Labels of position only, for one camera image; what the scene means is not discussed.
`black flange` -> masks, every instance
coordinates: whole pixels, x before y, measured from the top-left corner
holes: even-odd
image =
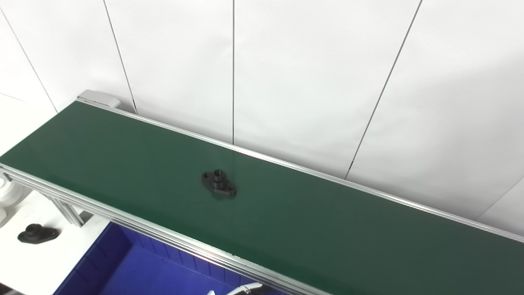
[[[18,240],[22,243],[39,244],[56,239],[59,234],[57,229],[33,223],[26,227],[26,231],[18,235]]]
[[[202,173],[202,183],[211,192],[226,196],[236,195],[236,185],[227,179],[227,174],[222,169]]]

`wall panel seam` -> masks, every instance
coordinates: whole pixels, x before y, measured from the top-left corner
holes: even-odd
[[[122,54],[120,53],[120,47],[118,46],[118,42],[116,41],[115,30],[113,29],[113,23],[111,22],[111,17],[109,16],[109,10],[107,9],[107,4],[105,0],[102,0],[102,1],[104,2],[104,8],[107,14],[107,20],[109,21],[109,26],[111,28],[111,34],[113,34],[113,39],[115,40],[116,51],[118,52],[118,57],[120,58],[120,63],[122,64],[124,76],[126,77],[127,87],[129,89],[129,94],[131,95],[131,101],[133,102],[133,109],[135,110],[135,114],[138,114],[138,110],[136,108],[136,103],[135,103],[135,97],[133,96],[133,91],[131,90],[131,84],[129,83],[129,78],[127,78],[126,67],[124,66],[124,60],[122,59]]]
[[[369,125],[371,124],[371,120],[373,119],[373,116],[375,115],[375,111],[377,110],[378,104],[380,103],[380,99],[382,98],[382,94],[384,94],[384,90],[386,89],[386,85],[388,84],[389,78],[391,77],[391,74],[393,73],[393,69],[395,68],[395,65],[397,63],[398,57],[400,56],[400,52],[402,51],[402,48],[404,47],[404,44],[406,43],[406,39],[408,38],[409,32],[411,31],[411,27],[413,26],[413,23],[415,21],[415,18],[417,17],[417,13],[419,12],[420,6],[422,5],[422,1],[420,0],[419,5],[417,6],[417,9],[415,10],[415,14],[413,15],[413,18],[411,19],[411,23],[409,24],[408,30],[406,31],[406,34],[404,35],[404,39],[402,40],[402,43],[400,44],[400,48],[397,52],[397,56],[395,57],[395,60],[393,61],[393,65],[391,66],[391,69],[389,71],[389,74],[386,78],[386,81],[384,83],[384,86],[382,87],[382,90],[380,92],[380,95],[378,96],[377,103],[375,104],[375,107],[373,108],[373,112],[371,112],[371,116],[369,117],[369,120],[367,122],[366,128],[364,129],[364,132],[362,134],[361,140],[358,143],[357,149],[355,151],[355,154],[353,155],[353,159],[351,160],[350,166],[347,169],[346,176],[344,179],[347,179],[347,176],[350,174],[350,170],[353,167],[353,163],[355,162],[355,158],[357,157],[357,153],[360,150],[360,147],[362,145],[362,142],[364,140],[364,137],[366,136],[366,132],[369,128]]]
[[[21,102],[25,102],[27,103],[26,101],[22,100],[22,99],[19,99],[19,98],[16,98],[16,97],[13,97],[13,96],[10,96],[10,95],[7,95],[7,94],[3,94],[0,92],[0,96],[5,96],[5,97],[9,97],[9,98],[12,98],[12,99],[16,99],[18,101],[21,101]]]
[[[231,144],[235,144],[235,0],[233,1],[233,112],[232,112],[232,133]]]
[[[484,215],[486,214],[486,212],[488,212],[493,206],[495,206],[495,204],[497,204],[505,195],[507,195],[509,193],[510,190],[512,190],[515,186],[517,186],[517,184],[519,184],[519,182],[521,182],[522,180],[524,180],[524,176],[519,178],[519,180],[517,180],[517,182],[515,182],[514,185],[512,185],[507,191],[505,191],[500,197],[498,197],[490,206],[488,206],[488,208],[486,210],[484,210],[476,219],[475,221],[479,221],[479,219]]]
[[[38,82],[40,82],[40,85],[42,86],[43,91],[46,93],[46,96],[47,96],[47,98],[49,99],[49,102],[51,102],[51,105],[53,106],[54,111],[58,113],[57,107],[54,106],[53,100],[52,100],[51,97],[49,96],[49,93],[47,92],[46,87],[44,87],[44,85],[43,85],[43,83],[42,83],[42,80],[40,79],[40,76],[38,76],[38,73],[36,72],[35,67],[33,66],[31,60],[29,59],[29,56],[27,55],[27,53],[26,53],[24,47],[22,46],[22,43],[20,42],[20,39],[18,39],[18,36],[16,35],[15,30],[13,29],[13,26],[12,26],[11,23],[9,22],[9,19],[7,18],[7,15],[5,15],[5,12],[4,12],[4,10],[3,10],[1,7],[0,7],[0,12],[1,12],[2,15],[4,16],[4,19],[5,19],[5,21],[7,22],[7,25],[9,26],[9,28],[11,29],[11,32],[13,32],[13,35],[15,36],[15,39],[16,39],[16,41],[18,42],[18,45],[19,45],[20,48],[22,49],[22,52],[24,53],[24,56],[27,58],[27,61],[29,62],[29,65],[31,66],[31,69],[32,69],[33,72],[35,73],[35,76],[36,76],[36,78],[38,79]]]

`white plastic part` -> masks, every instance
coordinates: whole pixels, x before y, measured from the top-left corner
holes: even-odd
[[[110,95],[89,89],[78,95],[78,98],[96,101],[98,103],[105,104],[106,106],[109,106],[111,108],[118,108],[118,106],[120,106],[120,101],[116,97],[112,97]]]
[[[4,225],[4,219],[7,217],[7,213],[5,212],[5,210],[0,207],[0,227],[2,227]]]
[[[233,291],[229,292],[227,295],[234,295],[234,294],[237,294],[237,293],[240,293],[240,292],[244,292],[246,294],[251,294],[251,290],[253,289],[256,289],[256,288],[260,288],[262,287],[262,284],[261,283],[249,283],[247,285],[242,285],[236,289],[234,289]]]
[[[0,206],[7,207],[20,200],[24,187],[16,182],[7,180],[0,175]]]

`conveyor belt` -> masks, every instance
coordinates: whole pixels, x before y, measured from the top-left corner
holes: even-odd
[[[80,99],[0,157],[26,185],[295,294],[524,294],[524,239]],[[222,169],[234,197],[202,173]]]

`green conveyor belt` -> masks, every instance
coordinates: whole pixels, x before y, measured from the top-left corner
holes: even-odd
[[[523,243],[82,102],[0,163],[334,295],[524,294]]]

